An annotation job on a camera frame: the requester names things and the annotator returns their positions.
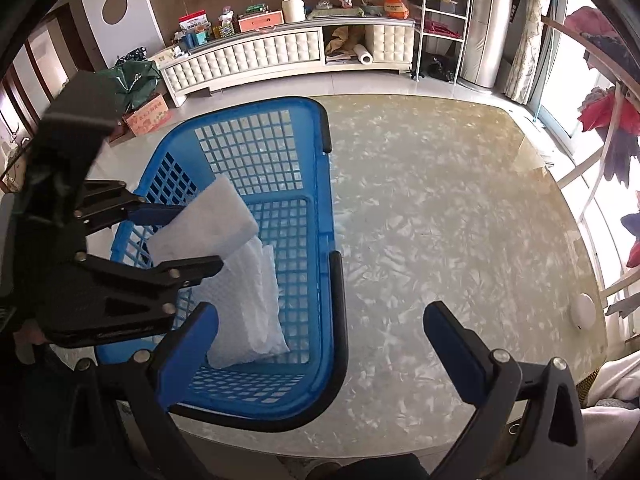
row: white tissue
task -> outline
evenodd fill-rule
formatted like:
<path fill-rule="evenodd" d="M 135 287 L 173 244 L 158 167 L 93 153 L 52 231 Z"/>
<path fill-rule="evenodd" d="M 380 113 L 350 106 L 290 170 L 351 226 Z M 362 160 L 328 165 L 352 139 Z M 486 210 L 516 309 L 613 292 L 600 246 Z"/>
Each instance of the white tissue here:
<path fill-rule="evenodd" d="M 370 65 L 373 63 L 373 56 L 369 53 L 367 48 L 363 45 L 356 45 L 353 47 L 353 51 L 356 56 L 358 56 L 358 60 L 363 65 Z"/>
<path fill-rule="evenodd" d="M 278 320 L 273 248 L 254 237 L 224 260 L 215 276 L 191 289 L 191 301 L 218 311 L 218 335 L 207 352 L 213 368 L 249 363 L 288 352 Z"/>
<path fill-rule="evenodd" d="M 257 234 L 258 224 L 236 188 L 219 175 L 146 246 L 155 265 L 202 256 L 224 260 Z"/>

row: white container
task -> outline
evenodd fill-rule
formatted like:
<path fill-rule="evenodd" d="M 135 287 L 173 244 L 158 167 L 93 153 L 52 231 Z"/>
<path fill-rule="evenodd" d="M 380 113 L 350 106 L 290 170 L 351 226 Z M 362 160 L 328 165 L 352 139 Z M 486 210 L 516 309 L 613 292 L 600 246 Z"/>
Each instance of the white container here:
<path fill-rule="evenodd" d="M 306 20 L 305 3 L 302 0 L 283 0 L 282 13 L 285 23 L 304 22 Z"/>

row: cardboard box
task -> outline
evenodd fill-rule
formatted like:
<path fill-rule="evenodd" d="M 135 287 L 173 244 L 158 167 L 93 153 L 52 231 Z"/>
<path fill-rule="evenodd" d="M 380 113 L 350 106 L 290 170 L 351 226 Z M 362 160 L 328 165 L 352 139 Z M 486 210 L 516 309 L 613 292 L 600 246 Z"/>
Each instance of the cardboard box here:
<path fill-rule="evenodd" d="M 169 108 L 164 98 L 157 95 L 148 101 L 142 108 L 124 116 L 131 131 L 136 135 L 148 134 L 153 129 L 169 120 Z"/>

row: circular wall decoration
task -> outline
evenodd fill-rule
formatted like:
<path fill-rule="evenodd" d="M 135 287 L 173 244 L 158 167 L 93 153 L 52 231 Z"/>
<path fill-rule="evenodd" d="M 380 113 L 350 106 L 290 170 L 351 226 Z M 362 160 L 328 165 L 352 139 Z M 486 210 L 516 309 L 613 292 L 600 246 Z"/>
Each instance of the circular wall decoration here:
<path fill-rule="evenodd" d="M 127 12 L 127 0 L 106 0 L 102 6 L 102 18 L 109 25 L 115 25 Z"/>

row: green plastic bag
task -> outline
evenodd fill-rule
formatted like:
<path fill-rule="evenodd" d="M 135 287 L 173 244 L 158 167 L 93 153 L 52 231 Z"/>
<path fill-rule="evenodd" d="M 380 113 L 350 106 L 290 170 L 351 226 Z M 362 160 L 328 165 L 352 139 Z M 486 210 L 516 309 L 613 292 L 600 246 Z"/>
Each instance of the green plastic bag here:
<path fill-rule="evenodd" d="M 125 113 L 134 112 L 154 92 L 160 72 L 153 61 L 126 61 L 120 66 L 98 72 L 113 82 L 116 102 Z"/>

